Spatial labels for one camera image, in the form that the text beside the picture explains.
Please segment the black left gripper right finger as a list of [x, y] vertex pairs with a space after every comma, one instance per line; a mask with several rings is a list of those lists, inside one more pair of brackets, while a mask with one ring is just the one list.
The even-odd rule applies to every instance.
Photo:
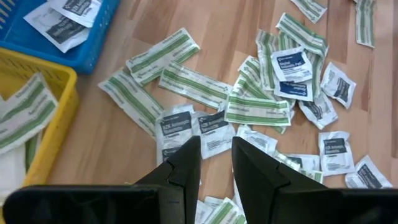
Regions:
[[248, 223], [339, 223], [340, 195], [234, 137], [233, 170]]

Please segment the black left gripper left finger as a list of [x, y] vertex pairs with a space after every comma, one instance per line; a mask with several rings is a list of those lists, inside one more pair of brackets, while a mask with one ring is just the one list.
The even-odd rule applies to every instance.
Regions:
[[195, 222], [201, 168], [201, 140], [194, 136], [135, 183], [140, 199], [135, 218], [143, 223]]

